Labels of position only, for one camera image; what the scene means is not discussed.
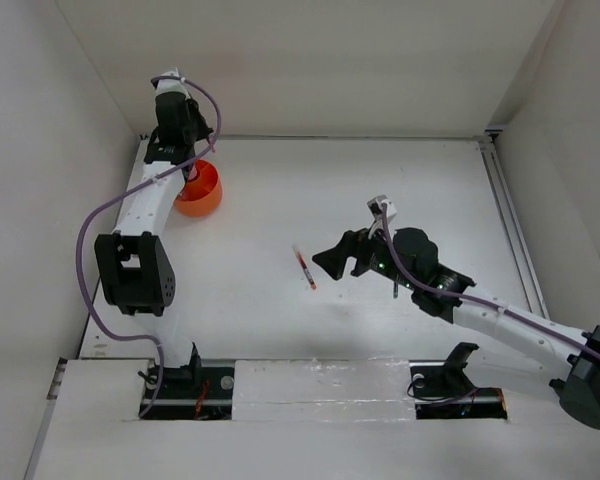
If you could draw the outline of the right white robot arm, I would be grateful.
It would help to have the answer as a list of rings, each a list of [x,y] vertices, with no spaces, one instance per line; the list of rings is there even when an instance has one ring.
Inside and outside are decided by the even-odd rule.
[[[351,276],[377,273],[394,288],[410,290],[412,302],[427,315],[530,358],[538,365],[543,396],[574,420],[600,430],[600,325],[590,331],[562,325],[478,289],[471,277],[440,262],[437,245],[423,230],[391,229],[396,210],[386,196],[367,206],[372,225],[345,231],[334,247],[313,255],[316,265],[338,281],[353,259]]]

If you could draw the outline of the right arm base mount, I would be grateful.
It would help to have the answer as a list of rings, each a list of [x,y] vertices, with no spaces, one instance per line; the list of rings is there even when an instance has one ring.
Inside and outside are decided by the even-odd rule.
[[[500,388],[476,387],[465,374],[468,359],[479,349],[461,342],[443,360],[409,362],[406,395],[415,401],[417,420],[507,420]]]

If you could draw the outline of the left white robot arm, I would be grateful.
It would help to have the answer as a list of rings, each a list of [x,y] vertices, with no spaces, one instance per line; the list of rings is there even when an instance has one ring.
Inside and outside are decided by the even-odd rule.
[[[94,249],[106,302],[138,319],[156,338],[169,369],[168,384],[181,396],[202,387],[202,371],[191,364],[194,344],[164,316],[175,298],[176,277],[161,242],[166,221],[193,167],[195,144],[213,133],[178,69],[152,81],[157,126],[143,159],[146,187],[130,196],[126,214],[110,234],[96,238]]]

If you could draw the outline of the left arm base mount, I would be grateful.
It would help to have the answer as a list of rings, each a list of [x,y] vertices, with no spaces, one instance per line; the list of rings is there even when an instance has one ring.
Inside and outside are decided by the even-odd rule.
[[[227,421],[232,418],[234,360],[203,360],[193,351],[190,364],[165,369],[158,385],[158,367],[151,364],[138,376],[144,382],[141,420]]]

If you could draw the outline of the red pen with white cap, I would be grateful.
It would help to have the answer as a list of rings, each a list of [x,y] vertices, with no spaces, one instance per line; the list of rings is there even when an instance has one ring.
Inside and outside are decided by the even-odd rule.
[[[303,274],[304,274],[311,290],[315,291],[317,289],[317,284],[309,271],[309,268],[306,263],[306,260],[304,259],[304,256],[302,255],[302,253],[300,252],[300,249],[298,248],[298,246],[296,244],[292,245],[292,250],[295,255],[295,258],[297,259],[297,261],[303,271]]]

